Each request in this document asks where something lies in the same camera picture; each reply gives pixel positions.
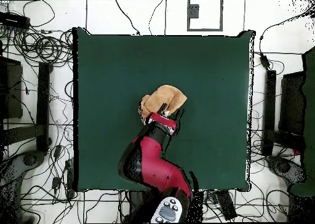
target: tangled wires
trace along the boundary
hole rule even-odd
[[[62,32],[59,39],[46,36],[47,33],[44,30],[38,32],[31,27],[30,31],[32,32],[14,32],[12,37],[13,45],[20,55],[24,56],[26,62],[41,61],[63,66],[72,59],[71,30]]]
[[[21,15],[25,17],[25,7],[36,1],[27,2],[23,7],[23,15],[9,11],[10,14]],[[72,59],[72,39],[71,29],[68,31],[61,30],[37,30],[37,27],[48,24],[55,18],[55,12],[53,8],[45,1],[54,16],[48,21],[41,25],[30,26],[28,31],[11,28],[7,26],[0,27],[0,39],[7,39],[7,44],[4,50],[8,46],[14,46],[19,54],[12,53],[15,55],[21,55],[25,61],[31,65],[30,62],[46,62],[53,64],[53,66],[63,66],[66,63],[69,64]],[[53,33],[61,33],[60,37],[53,36]]]

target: black border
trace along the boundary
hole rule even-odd
[[[78,33],[77,28],[72,28],[72,56],[73,56],[73,190],[78,192],[79,183],[79,137],[78,137],[78,117],[79,117],[79,86],[78,86]]]

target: green table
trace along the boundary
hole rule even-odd
[[[118,175],[142,128],[138,104],[169,84],[187,97],[166,153],[202,189],[246,188],[249,45],[224,36],[78,34],[78,190],[143,190]]]

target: control buttons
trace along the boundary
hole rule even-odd
[[[162,219],[161,217],[157,217],[157,218],[155,219],[155,221],[158,222],[158,223],[162,223],[162,222],[163,222],[163,219]]]

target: towel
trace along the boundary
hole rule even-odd
[[[176,87],[163,85],[152,95],[145,95],[142,98],[138,112],[144,121],[150,113],[156,113],[163,103],[166,103],[162,114],[167,117],[181,107],[186,99],[187,97]]]

